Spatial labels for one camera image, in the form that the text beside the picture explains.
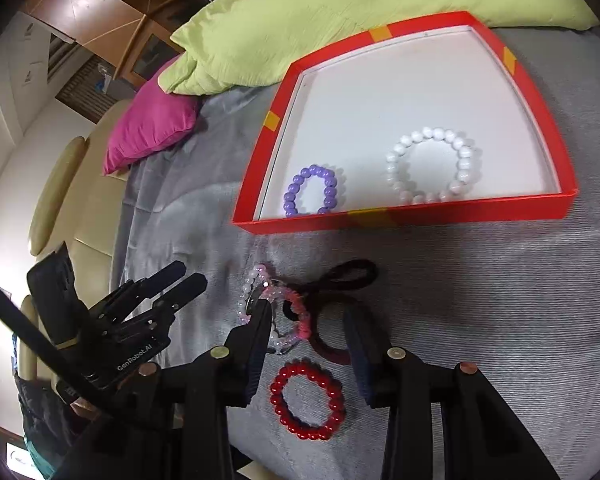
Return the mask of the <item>beige leather headboard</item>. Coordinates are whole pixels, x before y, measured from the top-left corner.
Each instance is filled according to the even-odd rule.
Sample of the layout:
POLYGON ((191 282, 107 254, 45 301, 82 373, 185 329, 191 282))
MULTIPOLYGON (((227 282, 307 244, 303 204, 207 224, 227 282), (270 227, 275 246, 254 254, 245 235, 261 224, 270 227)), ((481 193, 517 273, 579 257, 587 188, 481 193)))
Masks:
POLYGON ((74 287, 87 307, 106 296, 114 239, 128 173, 103 174, 114 125, 131 102, 110 107, 88 136, 62 141, 58 159, 41 167, 42 146, 23 143, 0 181, 0 287, 39 330, 27 273, 59 245, 67 246, 74 287))

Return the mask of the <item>grey bed blanket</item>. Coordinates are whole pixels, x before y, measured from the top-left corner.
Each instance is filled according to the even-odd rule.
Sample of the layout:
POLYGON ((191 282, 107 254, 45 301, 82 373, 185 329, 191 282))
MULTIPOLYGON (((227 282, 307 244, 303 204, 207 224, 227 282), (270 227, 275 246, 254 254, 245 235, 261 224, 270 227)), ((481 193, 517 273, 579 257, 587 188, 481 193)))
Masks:
POLYGON ((576 170, 567 218, 254 236, 230 221, 273 88, 208 99, 194 133, 134 165, 111 278, 173 260, 208 278, 178 312, 164 367, 192 362, 237 322, 248 271, 291 283, 366 258, 361 299, 424 361, 474 361, 564 479, 600 478, 600 28, 500 31, 544 93, 576 170))

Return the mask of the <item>magenta pillow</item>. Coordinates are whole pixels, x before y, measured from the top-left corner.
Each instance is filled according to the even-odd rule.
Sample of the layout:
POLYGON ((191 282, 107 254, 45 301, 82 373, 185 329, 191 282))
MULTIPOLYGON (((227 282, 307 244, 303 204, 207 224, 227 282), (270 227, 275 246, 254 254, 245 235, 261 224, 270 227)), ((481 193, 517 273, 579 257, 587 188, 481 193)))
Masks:
POLYGON ((158 153, 192 133, 200 104, 194 96, 164 92, 159 76, 180 57, 164 63, 146 81, 118 119, 108 139, 102 172, 113 174, 158 153))

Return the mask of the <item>light green pillow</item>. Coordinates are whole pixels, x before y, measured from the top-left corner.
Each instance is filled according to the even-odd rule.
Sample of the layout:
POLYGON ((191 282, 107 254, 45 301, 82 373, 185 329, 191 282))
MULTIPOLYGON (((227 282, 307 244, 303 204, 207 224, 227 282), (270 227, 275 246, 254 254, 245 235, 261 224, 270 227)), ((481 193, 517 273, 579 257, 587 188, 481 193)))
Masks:
POLYGON ((172 35, 183 53, 158 85, 184 96, 269 86, 292 62, 328 44, 452 11, 467 11, 490 27, 588 30, 600 22, 585 0, 214 0, 172 35))

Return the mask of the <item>wooden cabinet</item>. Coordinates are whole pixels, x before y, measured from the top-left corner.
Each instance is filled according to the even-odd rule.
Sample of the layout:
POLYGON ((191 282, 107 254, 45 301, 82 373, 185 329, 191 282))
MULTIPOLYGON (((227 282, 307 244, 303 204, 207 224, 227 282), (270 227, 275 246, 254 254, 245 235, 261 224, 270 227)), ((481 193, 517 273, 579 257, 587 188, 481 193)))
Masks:
POLYGON ((178 53, 170 36, 175 15, 193 0, 26 0, 22 10, 114 66, 114 78, 140 88, 137 67, 150 40, 178 53))

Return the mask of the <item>red shallow cardboard box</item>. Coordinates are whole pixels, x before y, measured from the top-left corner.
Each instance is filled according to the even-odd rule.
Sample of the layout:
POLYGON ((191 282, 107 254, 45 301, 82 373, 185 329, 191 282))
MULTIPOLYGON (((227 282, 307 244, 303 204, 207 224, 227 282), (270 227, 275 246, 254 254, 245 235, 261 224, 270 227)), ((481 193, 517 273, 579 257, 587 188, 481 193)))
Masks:
POLYGON ((360 32, 294 61, 233 221, 274 234, 561 219, 577 192, 524 64, 457 11, 360 32))

